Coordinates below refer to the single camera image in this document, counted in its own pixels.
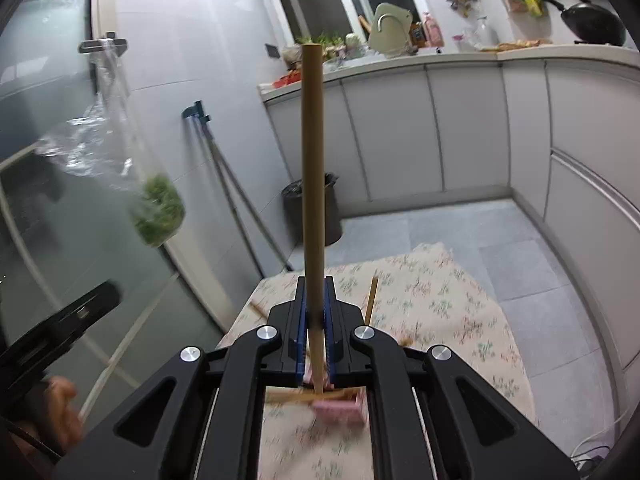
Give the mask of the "person's left hand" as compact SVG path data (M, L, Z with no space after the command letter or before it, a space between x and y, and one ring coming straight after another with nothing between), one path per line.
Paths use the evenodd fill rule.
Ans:
M38 382L26 394L26 412L18 423L32 438L64 456L84 436L82 420L73 406L75 385L62 376Z

